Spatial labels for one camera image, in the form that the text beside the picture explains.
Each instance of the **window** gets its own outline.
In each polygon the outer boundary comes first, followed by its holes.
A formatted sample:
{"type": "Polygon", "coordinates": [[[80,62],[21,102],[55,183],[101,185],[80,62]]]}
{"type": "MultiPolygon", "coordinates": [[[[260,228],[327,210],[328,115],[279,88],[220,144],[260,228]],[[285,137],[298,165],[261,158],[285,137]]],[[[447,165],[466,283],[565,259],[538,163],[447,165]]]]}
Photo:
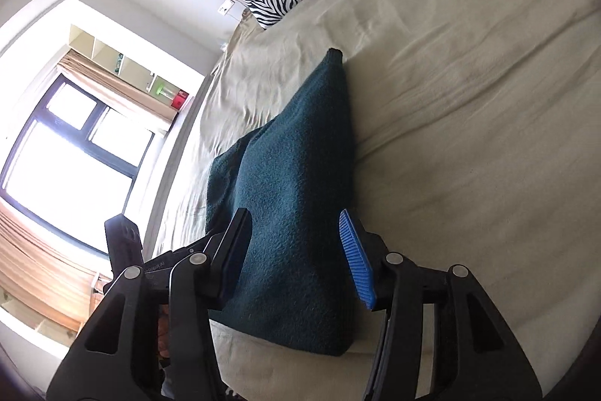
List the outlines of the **window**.
{"type": "Polygon", "coordinates": [[[153,136],[59,76],[10,151],[0,195],[50,231],[106,255],[104,221],[124,212],[153,136]]]}

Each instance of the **white blanket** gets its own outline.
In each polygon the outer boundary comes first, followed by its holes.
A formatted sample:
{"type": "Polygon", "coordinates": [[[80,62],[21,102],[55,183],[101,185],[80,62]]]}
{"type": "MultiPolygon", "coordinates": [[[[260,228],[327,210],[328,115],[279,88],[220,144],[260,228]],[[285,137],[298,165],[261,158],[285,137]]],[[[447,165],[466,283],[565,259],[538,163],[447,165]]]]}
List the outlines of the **white blanket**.
{"type": "MultiPolygon", "coordinates": [[[[548,391],[601,313],[600,7],[304,0],[265,32],[242,25],[188,141],[161,241],[204,235],[212,159],[277,115],[339,48],[366,229],[419,265],[467,265],[548,391]]],[[[378,318],[361,313],[340,358],[214,325],[224,381],[250,401],[359,400],[378,318]]]]}

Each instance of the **black device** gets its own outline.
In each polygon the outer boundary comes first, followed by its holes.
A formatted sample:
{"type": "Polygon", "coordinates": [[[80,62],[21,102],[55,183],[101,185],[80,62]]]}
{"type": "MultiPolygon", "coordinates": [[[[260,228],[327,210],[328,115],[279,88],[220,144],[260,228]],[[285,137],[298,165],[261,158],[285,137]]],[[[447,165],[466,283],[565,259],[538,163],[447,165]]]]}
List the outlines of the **black device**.
{"type": "MultiPolygon", "coordinates": [[[[62,361],[47,401],[156,401],[157,318],[169,304],[176,401],[224,401],[208,309],[231,298],[252,235],[238,209],[224,233],[144,263],[137,227],[123,215],[105,224],[116,279],[62,361]]],[[[464,266],[420,268],[390,253],[351,212],[340,235],[360,298],[385,310],[364,401],[412,401],[421,359],[423,305],[436,306],[432,387],[424,401],[539,401],[541,388],[503,316],[464,266]]]]}

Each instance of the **ribbed blue pad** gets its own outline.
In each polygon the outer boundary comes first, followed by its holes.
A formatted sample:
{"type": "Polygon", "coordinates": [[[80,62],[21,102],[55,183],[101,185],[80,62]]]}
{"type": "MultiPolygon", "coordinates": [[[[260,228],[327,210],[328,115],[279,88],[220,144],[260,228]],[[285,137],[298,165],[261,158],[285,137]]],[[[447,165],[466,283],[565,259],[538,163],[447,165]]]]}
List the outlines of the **ribbed blue pad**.
{"type": "Polygon", "coordinates": [[[342,240],[346,260],[349,262],[350,271],[355,281],[357,293],[367,308],[372,310],[376,305],[376,291],[374,289],[373,271],[370,263],[367,260],[359,236],[346,210],[340,213],[339,223],[340,239],[342,240]]]}

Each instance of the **red object on shelf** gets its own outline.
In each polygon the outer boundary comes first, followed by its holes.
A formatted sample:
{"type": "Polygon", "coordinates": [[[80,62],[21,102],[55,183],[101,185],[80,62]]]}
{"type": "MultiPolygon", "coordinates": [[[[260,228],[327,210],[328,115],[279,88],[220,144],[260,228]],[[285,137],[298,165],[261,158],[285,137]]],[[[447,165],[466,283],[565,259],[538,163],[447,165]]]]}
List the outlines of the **red object on shelf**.
{"type": "Polygon", "coordinates": [[[179,91],[176,96],[173,98],[173,101],[171,102],[171,107],[175,108],[176,110],[180,110],[181,107],[184,105],[184,103],[186,102],[187,97],[189,96],[189,94],[185,91],[179,91]]]}

